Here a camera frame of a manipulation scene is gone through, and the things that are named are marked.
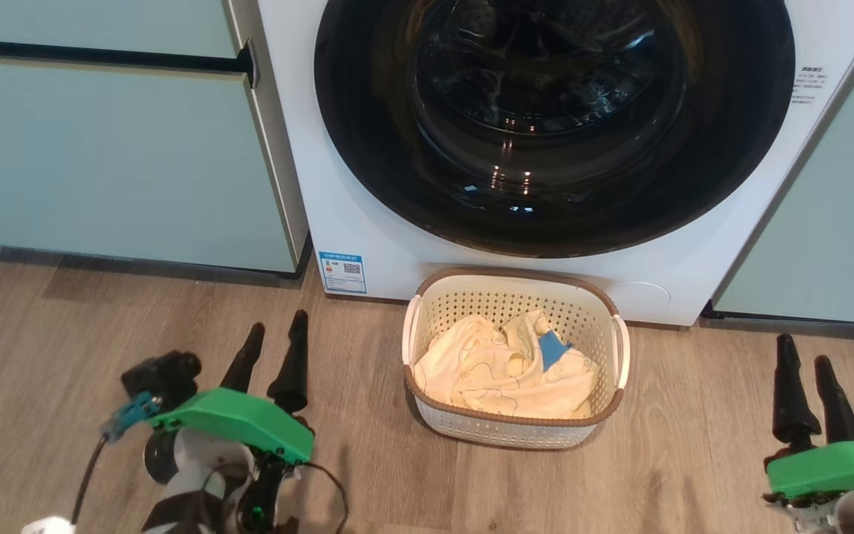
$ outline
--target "blue cloth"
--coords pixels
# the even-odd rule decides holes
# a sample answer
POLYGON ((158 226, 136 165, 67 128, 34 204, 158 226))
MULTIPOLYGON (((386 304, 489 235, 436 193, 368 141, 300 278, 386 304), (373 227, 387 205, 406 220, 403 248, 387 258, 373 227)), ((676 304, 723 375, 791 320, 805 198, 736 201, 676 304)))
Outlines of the blue cloth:
POLYGON ((552 364, 559 361, 559 358, 561 358, 570 347, 572 347, 572 343, 569 343, 569 345, 563 345, 558 335, 556 335, 552 330, 542 334, 541 337, 539 337, 539 349, 542 349, 543 352, 543 371, 548 371, 548 369, 552 367, 552 364))

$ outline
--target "black handle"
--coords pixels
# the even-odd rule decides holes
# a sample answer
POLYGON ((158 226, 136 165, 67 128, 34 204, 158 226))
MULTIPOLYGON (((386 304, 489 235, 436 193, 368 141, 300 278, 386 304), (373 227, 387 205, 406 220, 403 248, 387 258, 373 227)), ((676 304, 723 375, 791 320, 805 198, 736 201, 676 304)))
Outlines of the black handle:
POLYGON ((221 388, 235 389, 241 393, 248 392, 252 368, 254 368, 255 362, 259 361, 263 339, 265 339, 265 326, 261 323, 255 323, 252 325, 246 342, 243 343, 243 348, 236 353, 233 363, 230 364, 226 375, 223 376, 223 382, 219 383, 221 388))
POLYGON ((54 44, 0 42, 0 59, 67 63, 76 65, 105 65, 105 67, 147 68, 193 73, 244 73, 255 88, 259 81, 256 60, 248 43, 235 58, 190 56, 132 50, 103 50, 102 48, 57 47, 54 44))
POLYGON ((827 356, 816 358, 816 391, 823 399, 826 415, 826 441, 854 441, 854 412, 845 392, 836 380, 833 362, 827 356))
POLYGON ((799 377, 799 354, 792 335, 776 338, 776 373, 773 381, 773 436, 792 452, 812 449, 810 436, 819 435, 819 419, 806 402, 799 377))
POLYGON ((308 405, 308 314, 295 312, 288 329, 288 351, 279 375, 265 395, 289 415, 308 405))

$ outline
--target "basket handle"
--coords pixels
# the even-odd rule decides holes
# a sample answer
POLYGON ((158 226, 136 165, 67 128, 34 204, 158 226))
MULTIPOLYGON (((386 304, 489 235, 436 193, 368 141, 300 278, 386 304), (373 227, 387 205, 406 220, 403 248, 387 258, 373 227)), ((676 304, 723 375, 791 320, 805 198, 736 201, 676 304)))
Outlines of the basket handle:
POLYGON ((417 312, 420 311, 420 295, 415 294, 414 298, 407 304, 407 312, 404 314, 404 332, 400 338, 400 358, 404 365, 411 365, 411 352, 414 348, 411 343, 417 336, 414 335, 414 328, 417 328, 417 312))
POLYGON ((624 385, 628 383, 628 371, 631 368, 631 339, 628 337, 628 328, 624 325, 621 316, 614 314, 611 318, 616 332, 612 352, 615 358, 615 368, 619 369, 618 389, 624 389, 624 385))

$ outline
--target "washing machine door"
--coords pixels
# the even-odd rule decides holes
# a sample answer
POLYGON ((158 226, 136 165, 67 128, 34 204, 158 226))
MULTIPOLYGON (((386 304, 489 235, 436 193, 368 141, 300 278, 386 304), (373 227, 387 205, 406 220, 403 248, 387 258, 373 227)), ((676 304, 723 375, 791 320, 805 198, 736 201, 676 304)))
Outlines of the washing machine door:
POLYGON ((348 167, 444 239, 528 257, 654 239, 782 125, 783 0, 330 0, 315 79, 348 167))

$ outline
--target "cabinet handle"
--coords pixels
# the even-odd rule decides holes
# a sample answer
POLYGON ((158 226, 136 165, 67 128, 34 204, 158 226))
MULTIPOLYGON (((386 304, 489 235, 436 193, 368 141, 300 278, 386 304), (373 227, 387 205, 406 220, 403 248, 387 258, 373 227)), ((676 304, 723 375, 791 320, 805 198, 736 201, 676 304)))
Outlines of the cabinet handle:
POLYGON ((246 44, 243 45, 243 48, 239 51, 239 55, 236 57, 236 61, 239 63, 241 70, 246 73, 248 81, 250 81, 250 88, 256 88, 259 84, 259 62, 255 57, 255 47, 252 44, 252 39, 246 40, 246 44))

